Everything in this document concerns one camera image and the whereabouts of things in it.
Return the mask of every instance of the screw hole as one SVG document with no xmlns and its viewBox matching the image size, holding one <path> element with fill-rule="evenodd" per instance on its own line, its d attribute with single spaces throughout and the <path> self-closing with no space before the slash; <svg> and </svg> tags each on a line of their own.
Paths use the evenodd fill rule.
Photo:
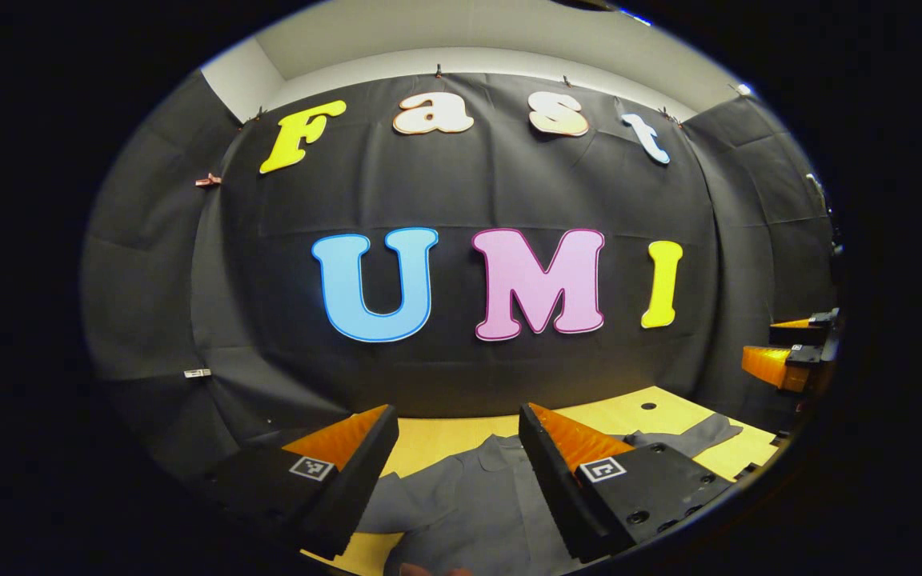
<svg viewBox="0 0 922 576">
<path fill-rule="evenodd" d="M 645 510 L 637 511 L 637 513 L 632 513 L 628 515 L 629 524 L 643 524 L 650 518 L 650 513 Z"/>
</svg>

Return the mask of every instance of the small tag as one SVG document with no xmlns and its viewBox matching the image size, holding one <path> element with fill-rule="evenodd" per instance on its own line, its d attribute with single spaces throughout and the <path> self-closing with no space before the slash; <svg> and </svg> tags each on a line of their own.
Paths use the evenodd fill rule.
<svg viewBox="0 0 922 576">
<path fill-rule="evenodd" d="M 288 471 L 290 471 L 290 474 L 303 475 L 304 478 L 311 478 L 311 480 L 321 482 L 326 477 L 326 474 L 330 473 L 330 470 L 333 470 L 332 462 L 301 456 L 301 459 Z"/>
<path fill-rule="evenodd" d="M 625 474 L 625 468 L 621 467 L 621 464 L 614 458 L 586 462 L 585 464 L 579 464 L 579 468 L 582 468 L 586 478 L 589 478 L 589 481 L 593 482 L 593 484 L 607 480 L 607 478 L 614 478 L 616 475 Z"/>
</svg>

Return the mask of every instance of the yellow letter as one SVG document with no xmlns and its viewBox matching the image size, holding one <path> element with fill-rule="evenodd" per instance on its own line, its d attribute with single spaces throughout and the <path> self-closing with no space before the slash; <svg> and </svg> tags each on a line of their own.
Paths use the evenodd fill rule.
<svg viewBox="0 0 922 576">
<path fill-rule="evenodd" d="M 425 134 L 433 130 L 440 132 L 464 132 L 472 128 L 475 120 L 465 114 L 464 99 L 447 92 L 426 92 L 407 96 L 400 102 L 405 109 L 394 119 L 394 128 L 401 134 Z"/>
<path fill-rule="evenodd" d="M 589 122 L 578 113 L 582 105 L 567 94 L 534 92 L 528 96 L 528 105 L 533 110 L 528 120 L 542 132 L 581 136 L 589 131 Z"/>
<path fill-rule="evenodd" d="M 681 259 L 681 246 L 666 240 L 650 245 L 654 259 L 654 288 L 650 294 L 650 310 L 643 314 L 643 328 L 656 328 L 674 322 L 674 278 Z"/>
<path fill-rule="evenodd" d="M 322 106 L 301 110 L 279 121 L 279 135 L 275 138 L 275 146 L 272 146 L 270 157 L 263 162 L 259 172 L 265 174 L 300 162 L 304 158 L 304 150 L 297 147 L 300 139 L 304 137 L 304 142 L 308 143 L 318 141 L 326 129 L 326 117 L 323 114 L 340 116 L 344 110 L 347 110 L 344 101 L 323 103 Z"/>
</svg>

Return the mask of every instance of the hand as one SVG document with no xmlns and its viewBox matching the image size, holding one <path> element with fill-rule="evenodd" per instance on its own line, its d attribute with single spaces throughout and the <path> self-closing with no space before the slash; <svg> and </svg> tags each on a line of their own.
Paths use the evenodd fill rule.
<svg viewBox="0 0 922 576">
<path fill-rule="evenodd" d="M 402 564 L 400 565 L 400 576 L 432 576 L 432 572 L 414 564 Z M 475 576 L 475 574 L 471 570 L 454 568 L 447 572 L 445 576 Z"/>
</svg>

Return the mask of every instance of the gray cloth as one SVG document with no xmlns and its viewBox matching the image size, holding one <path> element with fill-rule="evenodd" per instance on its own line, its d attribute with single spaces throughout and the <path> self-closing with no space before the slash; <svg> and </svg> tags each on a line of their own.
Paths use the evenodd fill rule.
<svg viewBox="0 0 922 576">
<path fill-rule="evenodd" d="M 685 456 L 695 458 L 707 448 L 735 437 L 740 431 L 742 431 L 742 426 L 732 426 L 732 423 L 728 421 L 728 416 L 711 414 L 710 417 L 691 429 L 685 430 L 682 434 L 643 434 L 636 430 L 626 435 L 625 442 L 635 447 L 663 442 Z"/>
<path fill-rule="evenodd" d="M 695 456 L 740 431 L 714 414 L 685 434 L 636 431 L 614 438 L 633 446 L 665 442 Z M 384 576 L 399 576 L 402 562 L 433 574 L 468 568 L 477 576 L 560 576 L 585 566 L 567 553 L 517 435 L 492 434 L 479 448 L 405 478 L 385 475 L 356 530 L 405 532 Z"/>
</svg>

